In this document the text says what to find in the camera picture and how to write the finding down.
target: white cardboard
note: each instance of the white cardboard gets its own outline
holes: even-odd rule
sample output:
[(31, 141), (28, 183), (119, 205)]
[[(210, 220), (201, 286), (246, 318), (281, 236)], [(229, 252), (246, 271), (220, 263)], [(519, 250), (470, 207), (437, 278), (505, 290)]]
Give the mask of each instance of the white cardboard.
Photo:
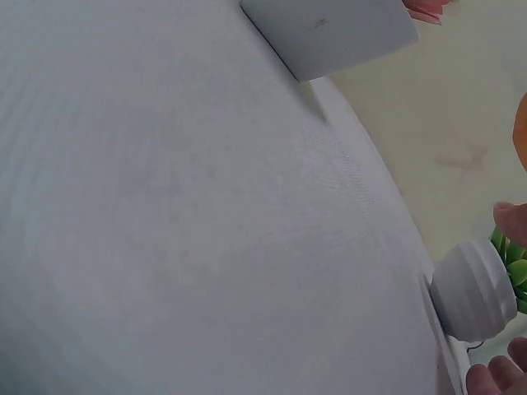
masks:
[(249, 18), (299, 81), (415, 43), (401, 1), (242, 0)]
[(2, 393), (455, 393), (365, 130), (236, 3), (0, 19)]

